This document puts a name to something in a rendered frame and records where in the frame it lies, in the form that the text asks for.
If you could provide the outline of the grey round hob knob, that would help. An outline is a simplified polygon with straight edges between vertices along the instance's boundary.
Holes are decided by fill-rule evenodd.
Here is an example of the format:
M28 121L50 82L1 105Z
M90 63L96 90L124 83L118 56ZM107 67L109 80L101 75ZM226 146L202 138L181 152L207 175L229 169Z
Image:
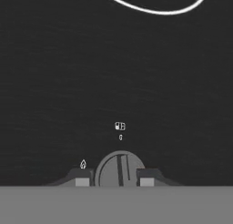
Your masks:
M96 168L97 187L135 187L137 170L144 169L142 160L135 154L118 150L105 156Z

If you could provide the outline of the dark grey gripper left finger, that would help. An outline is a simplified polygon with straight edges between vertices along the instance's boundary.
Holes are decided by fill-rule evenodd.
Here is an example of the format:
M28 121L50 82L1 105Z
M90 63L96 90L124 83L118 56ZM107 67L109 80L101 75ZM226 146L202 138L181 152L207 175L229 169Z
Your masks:
M85 168L73 168L63 178L50 183L50 186L61 187L93 187L94 170Z

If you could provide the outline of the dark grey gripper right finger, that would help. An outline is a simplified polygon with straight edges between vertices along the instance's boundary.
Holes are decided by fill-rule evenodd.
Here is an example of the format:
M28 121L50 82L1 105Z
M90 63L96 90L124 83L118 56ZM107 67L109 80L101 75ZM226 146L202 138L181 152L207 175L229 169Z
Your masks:
M180 183L166 178L158 168L138 168L137 185L139 187L180 186Z

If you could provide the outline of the black glass hob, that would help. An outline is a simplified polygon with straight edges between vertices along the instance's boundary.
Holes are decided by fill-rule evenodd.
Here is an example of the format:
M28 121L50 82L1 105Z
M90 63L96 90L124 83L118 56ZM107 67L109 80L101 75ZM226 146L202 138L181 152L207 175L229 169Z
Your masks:
M116 150L233 185L233 0L0 0L0 186Z

